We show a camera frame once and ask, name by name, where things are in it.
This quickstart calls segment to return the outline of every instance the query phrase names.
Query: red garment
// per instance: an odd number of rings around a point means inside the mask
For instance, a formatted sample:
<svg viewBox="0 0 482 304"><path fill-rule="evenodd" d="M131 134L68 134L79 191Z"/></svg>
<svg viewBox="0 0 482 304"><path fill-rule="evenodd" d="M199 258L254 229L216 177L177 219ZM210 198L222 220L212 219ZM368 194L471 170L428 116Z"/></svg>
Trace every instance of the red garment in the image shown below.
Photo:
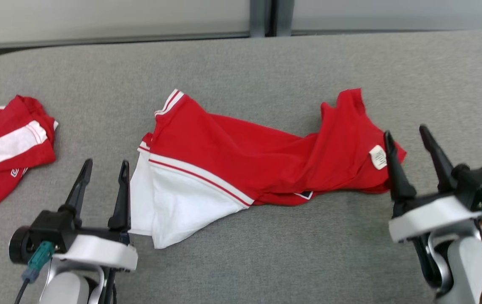
<svg viewBox="0 0 482 304"><path fill-rule="evenodd" d="M156 112L154 134L144 142L152 154L210 171L256 205L295 206L312 198L310 192L337 189L386 192L387 169L377 169L369 154L384 147L384 135L366 115L361 90L341 92L335 108L322 103L320 110L320 131L298 137L209 114L175 91ZM406 152L397 148L402 162Z"/></svg>
<svg viewBox="0 0 482 304"><path fill-rule="evenodd" d="M0 202L28 168L55 161L56 126L34 98L18 95L0 106Z"/></svg>

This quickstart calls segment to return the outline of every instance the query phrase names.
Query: folded red and white cloth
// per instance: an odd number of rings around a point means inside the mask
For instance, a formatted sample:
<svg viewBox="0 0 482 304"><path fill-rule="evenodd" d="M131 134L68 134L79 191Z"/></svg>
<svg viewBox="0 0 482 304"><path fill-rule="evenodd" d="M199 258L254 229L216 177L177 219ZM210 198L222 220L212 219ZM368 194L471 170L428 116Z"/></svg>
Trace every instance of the folded red and white cloth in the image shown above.
<svg viewBox="0 0 482 304"><path fill-rule="evenodd" d="M178 90L154 113L131 179L132 233L165 248L258 204L295 206L337 189L388 190L383 132L360 89L320 106L318 133L283 131L209 114ZM406 152L398 146L402 162Z"/></svg>
<svg viewBox="0 0 482 304"><path fill-rule="evenodd" d="M34 98L17 95L0 106L0 202L29 168L55 161L57 125Z"/></svg>

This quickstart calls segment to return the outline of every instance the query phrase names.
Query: clothing label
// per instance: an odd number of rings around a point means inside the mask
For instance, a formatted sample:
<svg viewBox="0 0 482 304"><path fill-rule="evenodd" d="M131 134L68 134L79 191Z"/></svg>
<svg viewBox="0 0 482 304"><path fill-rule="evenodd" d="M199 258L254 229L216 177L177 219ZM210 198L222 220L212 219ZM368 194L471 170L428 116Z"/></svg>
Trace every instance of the clothing label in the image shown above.
<svg viewBox="0 0 482 304"><path fill-rule="evenodd" d="M372 159L372 164L376 169L381 170L387 166L387 159L385 155L385 151L379 145L376 145L372 150L370 150L370 157Z"/></svg>

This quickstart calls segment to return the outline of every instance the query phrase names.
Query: green cable connector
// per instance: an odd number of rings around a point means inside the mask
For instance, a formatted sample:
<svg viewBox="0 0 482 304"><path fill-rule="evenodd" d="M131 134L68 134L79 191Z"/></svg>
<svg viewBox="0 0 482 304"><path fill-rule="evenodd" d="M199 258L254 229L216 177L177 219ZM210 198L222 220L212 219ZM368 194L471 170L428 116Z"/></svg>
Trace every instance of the green cable connector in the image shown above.
<svg viewBox="0 0 482 304"><path fill-rule="evenodd" d="M23 281L29 280L29 283L34 283L40 275L40 270L42 267L51 259L55 253L55 246L53 243L48 241L43 241L38 246L36 252L34 252L32 258L27 264L27 269L21 275Z"/></svg>

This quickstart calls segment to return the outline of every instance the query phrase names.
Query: gray fabric tablecloth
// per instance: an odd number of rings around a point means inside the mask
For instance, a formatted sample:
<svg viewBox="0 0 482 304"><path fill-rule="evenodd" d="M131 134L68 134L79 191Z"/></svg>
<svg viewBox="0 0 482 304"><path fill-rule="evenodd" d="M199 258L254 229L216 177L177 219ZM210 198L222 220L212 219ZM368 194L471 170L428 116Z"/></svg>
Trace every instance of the gray fabric tablecloth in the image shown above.
<svg viewBox="0 0 482 304"><path fill-rule="evenodd" d="M0 56L0 105L40 100L60 126L57 161L29 170L0 204L0 303L11 303L23 266L8 241L43 209L64 202L84 159L94 158L85 225L113 211L126 158L134 170L153 112L178 88L209 112L296 135L317 131L319 104L361 87L368 115L408 151L419 193L437 180L418 126L454 163L482 165L482 31L69 46ZM134 273L117 276L119 303L428 304L411 244L393 244L388 194L329 193L296 207L254 206L187 240L154 250L133 236ZM27 288L38 300L46 276Z"/></svg>

